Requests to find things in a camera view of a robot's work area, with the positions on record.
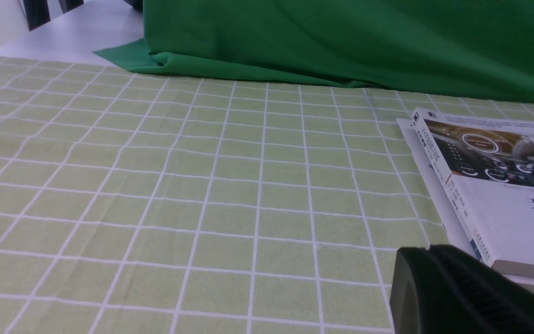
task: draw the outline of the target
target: book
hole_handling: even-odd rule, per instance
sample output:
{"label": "book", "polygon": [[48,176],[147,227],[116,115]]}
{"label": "book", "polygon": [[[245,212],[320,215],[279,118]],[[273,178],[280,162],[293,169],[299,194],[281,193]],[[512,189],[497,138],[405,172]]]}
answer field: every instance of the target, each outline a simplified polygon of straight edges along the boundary
{"label": "book", "polygon": [[[401,129],[403,137],[405,137],[409,150],[411,150],[415,165],[417,165],[421,177],[424,180],[424,184],[428,189],[432,202],[438,211],[438,216],[445,228],[449,243],[468,253],[470,256],[478,258],[474,251],[474,249],[477,248],[475,240],[470,236],[468,231],[463,228],[454,213],[442,184],[436,177],[434,168],[426,155],[426,151],[424,151],[424,148],[418,139],[415,128],[413,127],[413,121],[398,119],[397,123]],[[504,276],[534,293],[534,278],[515,275]]]}
{"label": "book", "polygon": [[413,126],[479,260],[534,278],[534,122],[417,108]]}

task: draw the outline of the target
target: green cloth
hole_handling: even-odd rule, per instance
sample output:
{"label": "green cloth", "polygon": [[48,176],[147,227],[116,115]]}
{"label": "green cloth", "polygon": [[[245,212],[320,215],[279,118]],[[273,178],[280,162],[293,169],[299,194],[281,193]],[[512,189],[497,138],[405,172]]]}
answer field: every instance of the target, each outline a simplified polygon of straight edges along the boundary
{"label": "green cloth", "polygon": [[534,103],[534,0],[146,0],[127,70]]}

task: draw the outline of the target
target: table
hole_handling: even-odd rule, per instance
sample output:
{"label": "table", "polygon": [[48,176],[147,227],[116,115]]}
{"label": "table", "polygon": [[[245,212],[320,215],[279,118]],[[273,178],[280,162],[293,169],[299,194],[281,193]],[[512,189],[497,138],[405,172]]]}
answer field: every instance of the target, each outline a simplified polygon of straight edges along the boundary
{"label": "table", "polygon": [[142,13],[121,0],[94,0],[0,47],[0,57],[112,65],[92,51],[143,36]]}

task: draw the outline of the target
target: book cover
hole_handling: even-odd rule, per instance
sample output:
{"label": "book cover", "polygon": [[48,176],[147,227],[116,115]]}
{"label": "book cover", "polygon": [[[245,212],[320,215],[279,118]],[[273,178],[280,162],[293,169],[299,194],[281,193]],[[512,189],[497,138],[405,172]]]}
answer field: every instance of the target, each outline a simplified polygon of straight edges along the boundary
{"label": "book cover", "polygon": [[534,122],[421,108],[413,122],[481,260],[502,274],[534,277]]}
{"label": "book cover", "polygon": [[[481,253],[475,240],[468,230],[461,225],[460,220],[451,207],[451,203],[442,188],[442,184],[439,182],[434,168],[426,156],[426,151],[424,151],[418,139],[415,128],[413,127],[413,121],[397,119],[397,123],[399,128],[401,128],[403,137],[405,137],[407,146],[409,146],[415,165],[417,165],[424,184],[430,193],[432,202],[434,202],[438,211],[440,220],[445,227],[449,243],[467,254],[476,257],[477,260],[481,259]],[[505,275],[505,277],[534,293],[534,278],[515,275]]]}

